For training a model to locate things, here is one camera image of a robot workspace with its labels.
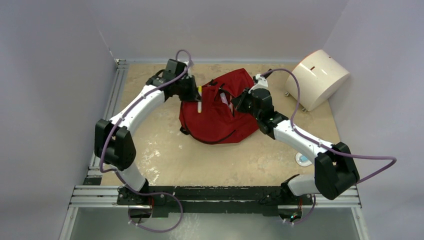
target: small white object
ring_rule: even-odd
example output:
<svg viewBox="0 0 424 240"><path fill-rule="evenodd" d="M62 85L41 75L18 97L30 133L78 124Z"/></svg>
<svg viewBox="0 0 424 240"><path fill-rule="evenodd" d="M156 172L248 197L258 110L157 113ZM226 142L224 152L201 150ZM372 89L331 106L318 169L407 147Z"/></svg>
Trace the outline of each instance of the small white object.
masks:
<svg viewBox="0 0 424 240"><path fill-rule="evenodd" d="M309 112L327 100L350 76L322 49L305 57L292 72L299 82L300 104ZM291 75L284 88L293 98L298 98L298 88Z"/></svg>
<svg viewBox="0 0 424 240"><path fill-rule="evenodd" d="M312 162L300 152L296 153L294 159L296 159L296 163L302 167L307 167L312 164Z"/></svg>
<svg viewBox="0 0 424 240"><path fill-rule="evenodd" d="M230 105L228 105L227 96L225 96L225 92L221 92L221 94L219 96L221 96L221 101L224 104L226 104L228 107L230 107Z"/></svg>
<svg viewBox="0 0 424 240"><path fill-rule="evenodd" d="M255 79L257 80L257 83L251 87L249 93L255 89L268 89L268 81L265 79L265 77L261 76L260 74L256 74Z"/></svg>
<svg viewBox="0 0 424 240"><path fill-rule="evenodd" d="M197 91L199 93L199 96L202 97L202 86L198 86ZM198 113L202 112L202 101L197 102L197 112Z"/></svg>

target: black mounting plate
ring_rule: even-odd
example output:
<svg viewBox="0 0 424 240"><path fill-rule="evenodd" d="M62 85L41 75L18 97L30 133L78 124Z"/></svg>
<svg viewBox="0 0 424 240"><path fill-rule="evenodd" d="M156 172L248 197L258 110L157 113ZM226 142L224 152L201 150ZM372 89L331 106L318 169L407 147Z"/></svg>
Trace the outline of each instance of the black mounting plate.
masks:
<svg viewBox="0 0 424 240"><path fill-rule="evenodd" d="M148 196L140 196L126 187L118 189L118 205L149 205ZM181 202L184 213L207 214L262 214L266 217L280 215L278 206L312 205L311 196L280 197L280 186L149 186L149 193L165 192ZM154 218L165 218L169 213L179 213L174 198L154 195Z"/></svg>

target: cable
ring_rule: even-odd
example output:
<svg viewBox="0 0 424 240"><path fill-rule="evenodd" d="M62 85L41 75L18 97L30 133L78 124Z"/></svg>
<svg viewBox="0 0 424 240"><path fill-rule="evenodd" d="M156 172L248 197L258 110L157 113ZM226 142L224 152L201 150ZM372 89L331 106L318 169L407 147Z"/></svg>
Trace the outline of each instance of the cable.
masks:
<svg viewBox="0 0 424 240"><path fill-rule="evenodd" d="M174 195L169 194L167 192L154 192L154 193L141 193L141 192L138 192L135 189L133 189L131 186L129 186L124 181L124 179L121 177L121 175L119 174L119 172L118 172L118 170L116 168L104 169L103 168L103 164L105 162L106 150L108 148L109 142L112 139L112 135L114 134L114 132L117 129L117 127L119 126L119 124L131 112L131 110L133 110L133 108L137 104L139 104L143 99L146 99L146 97L148 95L150 95L151 93L153 93L153 92L155 92L157 90L161 90L161 89L163 89L163 88L165 88L165 87L173 84L177 80L179 80L181 77L183 77L188 72L189 68L191 68L193 66L192 56L190 55L190 53L187 50L181 49L181 50L179 50L177 52L177 54L176 54L177 57L178 57L178 54L180 52L185 52L188 55L188 65L184 69L184 71L180 75L178 75L177 77L175 77L174 79L172 79L172 80L170 80L170 81L168 81L168 82L166 82L166 83L164 83L164 84L162 84L160 86L157 86L157 87L153 88L152 90L146 92L144 95L142 95L141 97L139 97L133 104L131 104L125 112L122 113L121 117L116 121L116 123L113 125L112 129L110 130L109 135L107 136L106 141L104 142L103 149L101 151L101 156L100 156L100 164L99 164L100 172L103 173L103 174L104 173L108 173L108 172L114 172L116 174L116 176L118 177L118 179L126 186L126 188L129 189L134 194L139 195L139 196L154 196L154 195L170 196L173 199L175 199L175 201L178 203L178 206L179 206L179 209L180 209L180 216L179 216L178 222L174 226L172 226L172 227L170 227L168 229L164 229L164 230L157 230L157 229L152 229L152 228L149 228L149 227L142 226L142 225L140 225L140 224L132 221L131 220L131 214L128 212L128 216L129 216L129 220L130 220L129 223L132 223L133 225L135 225L135 226L137 226L137 227L139 227L141 229L144 229L144 230L147 230L147 231L150 231L150 232L153 232L153 233L166 233L166 232L169 232L169 231L175 229L181 223L181 220L183 219L183 205L181 204L181 202Z"/></svg>
<svg viewBox="0 0 424 240"><path fill-rule="evenodd" d="M360 184L360 183L362 183L362 182L364 182L364 181L366 181L366 180L374 177L375 175L383 172L384 170L390 168L391 166L393 166L396 163L397 159L394 156L367 156L367 155L357 155L357 154L348 154L348 153L344 153L344 152L339 152L339 151L336 151L336 150L332 149L329 146L326 146L324 144L319 143L318 141L316 141L316 140L314 140L314 139L312 139L312 138L310 138L310 137L302 134L300 131L298 131L296 129L296 127L295 127L294 119L295 119L296 112L299 109L299 104L300 104L300 100L301 100L301 88L299 87L299 81L298 81L298 79L295 77L295 75L290 70L285 69L285 68L272 69L272 70L269 70L269 71L261 74L261 76L265 76L265 75L270 74L270 73L272 73L274 71L284 71L284 72L287 72L288 74L290 74L293 77L294 82L296 83L296 87L297 87L297 101L296 101L296 107L294 108L294 112L293 112L293 114L290 117L290 124L291 124L291 128L294 130L294 132L296 132L299 136L301 136L302 138L304 138L304 139L306 139L306 140L308 140L308 141L310 141L310 142L312 142L312 143L314 143L314 144L316 144L316 145L318 145L320 147L323 147L324 149L332 152L333 154L339 155L339 156L348 157L348 158L355 158L355 159L391 160L391 162L389 164L387 164L384 167L380 168L379 170L371 173L370 175L368 175L368 176L360 179L356 184Z"/></svg>

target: white wall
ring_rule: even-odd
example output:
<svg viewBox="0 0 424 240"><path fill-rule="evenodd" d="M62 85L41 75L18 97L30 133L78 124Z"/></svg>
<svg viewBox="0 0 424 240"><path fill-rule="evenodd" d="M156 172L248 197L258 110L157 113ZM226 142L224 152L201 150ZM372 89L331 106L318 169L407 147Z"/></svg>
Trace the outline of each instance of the white wall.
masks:
<svg viewBox="0 0 424 240"><path fill-rule="evenodd" d="M322 48L348 0L88 0L115 58L297 62Z"/></svg>
<svg viewBox="0 0 424 240"><path fill-rule="evenodd" d="M330 99L354 153L398 163L361 183L372 239L424 236L424 1L350 0L324 49L351 72ZM383 163L357 160L360 174Z"/></svg>
<svg viewBox="0 0 424 240"><path fill-rule="evenodd" d="M0 2L0 239L59 238L113 76L81 0Z"/></svg>

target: metal frame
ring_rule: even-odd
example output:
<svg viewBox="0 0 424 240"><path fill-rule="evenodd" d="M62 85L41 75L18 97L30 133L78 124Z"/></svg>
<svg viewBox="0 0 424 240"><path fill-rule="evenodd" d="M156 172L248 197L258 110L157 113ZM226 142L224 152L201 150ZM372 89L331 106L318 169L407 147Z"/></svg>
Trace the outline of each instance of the metal frame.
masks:
<svg viewBox="0 0 424 240"><path fill-rule="evenodd" d="M116 73L115 80L113 81L112 91L110 92L109 100L107 101L106 110L103 114L103 119L110 119L119 113L119 104L122 93L124 91L125 80L130 69L130 64L126 60L116 60ZM94 152L90 159L91 167L98 167L100 164L100 158L94 155Z"/></svg>
<svg viewBox="0 0 424 240"><path fill-rule="evenodd" d="M116 74L108 104L103 118L110 119L119 112L120 99L124 90L125 81L131 63L118 59L116 61ZM103 174L99 169L100 159L94 153L90 159L87 178L101 178ZM60 234L60 240L71 238L75 219L80 208L128 208L128 205L117 205L118 186L77 185L73 190L68 211ZM131 208L149 209L148 205L130 206ZM279 205L279 209L295 209L297 205ZM321 194L316 195L316 208L350 208L360 240L368 240L368 230L362 215L362 205L358 189L352 186L334 200L328 200Z"/></svg>

